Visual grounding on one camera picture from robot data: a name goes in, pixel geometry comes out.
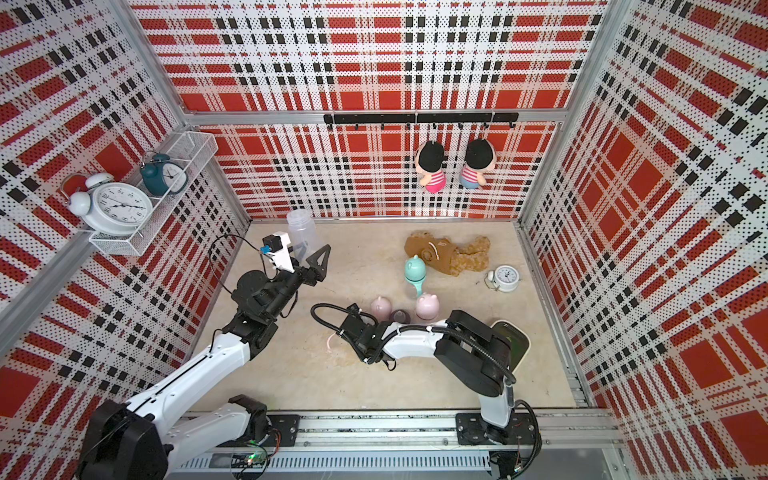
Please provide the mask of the pink bottle handle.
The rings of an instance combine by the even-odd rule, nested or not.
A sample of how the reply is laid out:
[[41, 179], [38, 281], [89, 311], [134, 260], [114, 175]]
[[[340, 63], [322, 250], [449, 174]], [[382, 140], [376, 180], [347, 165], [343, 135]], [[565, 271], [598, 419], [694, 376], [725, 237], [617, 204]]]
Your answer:
[[332, 333], [331, 335], [329, 335], [329, 337], [326, 340], [326, 351], [329, 354], [333, 352], [333, 348], [332, 348], [333, 347], [333, 341], [334, 341], [334, 339], [336, 337], [337, 337], [337, 335]]

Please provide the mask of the clear baby bottle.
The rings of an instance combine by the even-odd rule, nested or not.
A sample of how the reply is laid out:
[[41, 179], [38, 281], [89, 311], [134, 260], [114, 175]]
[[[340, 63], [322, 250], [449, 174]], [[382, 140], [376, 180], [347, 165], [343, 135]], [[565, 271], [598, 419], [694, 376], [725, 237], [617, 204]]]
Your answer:
[[300, 262], [319, 250], [323, 243], [316, 230], [311, 212], [307, 209], [292, 210], [286, 215], [293, 255]]

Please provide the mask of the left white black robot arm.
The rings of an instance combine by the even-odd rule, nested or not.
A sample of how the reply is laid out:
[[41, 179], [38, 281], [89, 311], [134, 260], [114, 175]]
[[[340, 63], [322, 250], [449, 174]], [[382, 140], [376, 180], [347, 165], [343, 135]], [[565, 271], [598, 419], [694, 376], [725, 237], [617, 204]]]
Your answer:
[[276, 273], [249, 271], [231, 294], [233, 319], [212, 343], [165, 379], [123, 403], [106, 401], [91, 415], [75, 476], [78, 479], [163, 479], [193, 457], [234, 440], [265, 441], [267, 407], [237, 395], [209, 414], [184, 421], [207, 392], [269, 344], [283, 309], [303, 285], [327, 275], [331, 248], [300, 263], [287, 247], [268, 253]]

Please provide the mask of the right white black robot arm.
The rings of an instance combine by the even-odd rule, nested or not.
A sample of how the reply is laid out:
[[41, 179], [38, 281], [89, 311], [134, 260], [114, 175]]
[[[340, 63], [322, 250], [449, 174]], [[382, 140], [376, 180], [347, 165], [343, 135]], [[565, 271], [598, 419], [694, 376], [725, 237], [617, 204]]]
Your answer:
[[423, 324], [368, 322], [350, 308], [336, 334], [366, 364], [392, 367], [404, 358], [433, 358], [478, 395], [482, 438], [495, 444], [510, 440], [516, 377], [510, 366], [511, 343], [499, 331], [465, 311]]

